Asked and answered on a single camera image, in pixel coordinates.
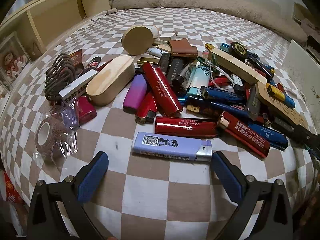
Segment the tall dark red lighter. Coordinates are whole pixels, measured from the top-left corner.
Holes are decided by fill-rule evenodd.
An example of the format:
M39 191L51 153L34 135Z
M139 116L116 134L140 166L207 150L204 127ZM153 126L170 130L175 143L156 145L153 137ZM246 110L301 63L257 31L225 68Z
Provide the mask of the tall dark red lighter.
M183 107L161 69L150 63L144 63L142 71L162 112L166 116L176 116L181 113Z

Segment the checkered bed sheet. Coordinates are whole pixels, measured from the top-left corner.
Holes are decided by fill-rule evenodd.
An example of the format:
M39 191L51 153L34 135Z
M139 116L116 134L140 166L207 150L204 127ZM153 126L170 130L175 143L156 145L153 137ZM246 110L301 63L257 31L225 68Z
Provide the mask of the checkered bed sheet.
M78 29L47 51L32 72L24 76L1 119L1 159L4 168L26 203L36 182L61 181L76 174L99 151L110 164L86 211L99 220L101 233L119 239L213 239L235 209L207 164L150 158L131 154L138 132L152 133L153 125L140 125L122 109L127 89L77 132L76 154L54 166L35 154L34 137L46 112L44 96L47 69L57 55L82 50L84 60L99 56L103 62L124 53L121 37L133 25L155 25L162 33L177 31L199 52L210 43L238 41L257 53L275 69L281 83L295 101L296 110L314 130L310 112L296 85L281 65L289 42L252 22L200 9L155 8L122 10L103 15Z

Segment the lavender printed lighter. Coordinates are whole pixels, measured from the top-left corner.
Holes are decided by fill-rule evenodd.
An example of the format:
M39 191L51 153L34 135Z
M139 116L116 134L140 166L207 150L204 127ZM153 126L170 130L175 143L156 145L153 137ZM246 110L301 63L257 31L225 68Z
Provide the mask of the lavender printed lighter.
M210 140L138 132L132 152L185 161L211 161Z

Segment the round black tin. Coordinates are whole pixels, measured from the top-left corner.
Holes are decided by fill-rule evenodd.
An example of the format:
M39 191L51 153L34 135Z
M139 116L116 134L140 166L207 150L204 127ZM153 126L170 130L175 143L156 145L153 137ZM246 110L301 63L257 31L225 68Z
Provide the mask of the round black tin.
M235 57L241 61L244 61L245 59L248 58L248 51L239 42L232 42L229 45L228 51L233 57Z

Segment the oval wooden box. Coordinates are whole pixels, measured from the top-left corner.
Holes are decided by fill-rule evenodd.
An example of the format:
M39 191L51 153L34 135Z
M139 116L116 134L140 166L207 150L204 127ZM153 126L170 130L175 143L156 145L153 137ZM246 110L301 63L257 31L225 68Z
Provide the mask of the oval wooden box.
M89 81L86 93L95 106L106 106L135 75L133 58L120 55L111 60Z

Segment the light teal lighter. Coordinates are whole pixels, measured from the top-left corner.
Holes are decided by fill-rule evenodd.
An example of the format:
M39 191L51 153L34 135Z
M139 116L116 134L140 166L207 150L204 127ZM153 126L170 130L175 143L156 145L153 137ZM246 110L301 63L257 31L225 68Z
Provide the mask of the light teal lighter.
M201 87L208 87L210 80L210 69L206 66L199 65L196 67L193 78L189 85L187 96L201 96Z

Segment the beige fluffy blanket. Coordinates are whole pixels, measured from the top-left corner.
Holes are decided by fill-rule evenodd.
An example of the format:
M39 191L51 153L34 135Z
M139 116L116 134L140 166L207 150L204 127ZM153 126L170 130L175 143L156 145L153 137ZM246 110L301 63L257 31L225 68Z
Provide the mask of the beige fluffy blanket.
M294 20L246 0L111 0L113 8L200 8L242 18L274 31L288 41L306 46L308 36Z

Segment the wrapped brown tape roll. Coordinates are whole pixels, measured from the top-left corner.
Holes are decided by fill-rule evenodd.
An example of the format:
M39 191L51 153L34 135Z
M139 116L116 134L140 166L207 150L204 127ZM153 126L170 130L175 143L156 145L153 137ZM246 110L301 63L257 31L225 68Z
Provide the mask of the wrapped brown tape roll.
M59 165L78 151L78 128L78 113L74 105L50 106L36 130L36 154L46 162Z

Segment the round wooden cylinder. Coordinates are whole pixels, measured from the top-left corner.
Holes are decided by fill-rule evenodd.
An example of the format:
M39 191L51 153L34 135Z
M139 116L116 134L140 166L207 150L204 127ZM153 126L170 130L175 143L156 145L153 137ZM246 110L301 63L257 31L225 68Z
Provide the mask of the round wooden cylinder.
M136 56L146 53L158 36L155 25L134 25L123 33L121 44L129 55Z

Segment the brown leather sleeve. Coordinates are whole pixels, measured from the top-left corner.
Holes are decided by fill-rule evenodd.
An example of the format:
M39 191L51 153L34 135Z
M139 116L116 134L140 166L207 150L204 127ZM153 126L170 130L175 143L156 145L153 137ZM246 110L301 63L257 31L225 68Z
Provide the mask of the brown leather sleeve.
M175 57L188 57L195 59L198 57L197 48L192 46L186 38L181 40L169 40L171 53Z

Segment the blue lighter script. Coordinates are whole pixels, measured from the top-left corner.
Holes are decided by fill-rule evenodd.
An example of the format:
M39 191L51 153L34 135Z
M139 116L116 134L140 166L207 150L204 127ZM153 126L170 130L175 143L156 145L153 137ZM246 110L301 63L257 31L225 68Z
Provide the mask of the blue lighter script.
M282 133L264 126L254 124L252 122L249 122L248 126L250 129L258 133L261 137L266 139L273 148L284 151L289 145L289 141Z

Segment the silver harmonica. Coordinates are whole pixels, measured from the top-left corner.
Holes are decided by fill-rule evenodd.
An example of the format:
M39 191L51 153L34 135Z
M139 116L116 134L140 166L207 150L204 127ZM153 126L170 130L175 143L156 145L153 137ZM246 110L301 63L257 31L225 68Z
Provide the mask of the silver harmonica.
M74 80L72 83L68 84L64 89L59 92L59 95L63 102L68 103L74 97L81 96L86 92L86 87L89 81L93 79L98 74L96 70L90 70Z

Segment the long plain wooden block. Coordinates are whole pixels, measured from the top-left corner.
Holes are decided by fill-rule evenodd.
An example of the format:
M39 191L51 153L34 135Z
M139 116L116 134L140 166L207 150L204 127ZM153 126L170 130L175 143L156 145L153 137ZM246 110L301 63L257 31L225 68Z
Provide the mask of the long plain wooden block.
M209 52L215 56L219 65L245 80L250 85L254 85L257 82L261 82L263 85L267 83L267 79L264 76L232 55L218 48L213 48Z

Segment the carved wooden plaque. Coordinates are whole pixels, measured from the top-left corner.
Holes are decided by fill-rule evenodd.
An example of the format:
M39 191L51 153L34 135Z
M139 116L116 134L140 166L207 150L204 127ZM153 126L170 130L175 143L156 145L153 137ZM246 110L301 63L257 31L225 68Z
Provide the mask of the carved wooden plaque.
M291 109L276 98L271 97L266 89L266 86L258 81L255 84L258 99L265 104L270 111L281 116L290 125L301 125L309 129L305 118L300 115L295 109Z

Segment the red lighter gold script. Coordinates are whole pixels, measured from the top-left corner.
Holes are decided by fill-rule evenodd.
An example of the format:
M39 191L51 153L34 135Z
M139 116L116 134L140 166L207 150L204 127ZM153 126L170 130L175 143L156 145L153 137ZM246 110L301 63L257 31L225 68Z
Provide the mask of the red lighter gold script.
M218 135L217 124L211 119L169 118L157 116L155 133L190 138L213 138Z

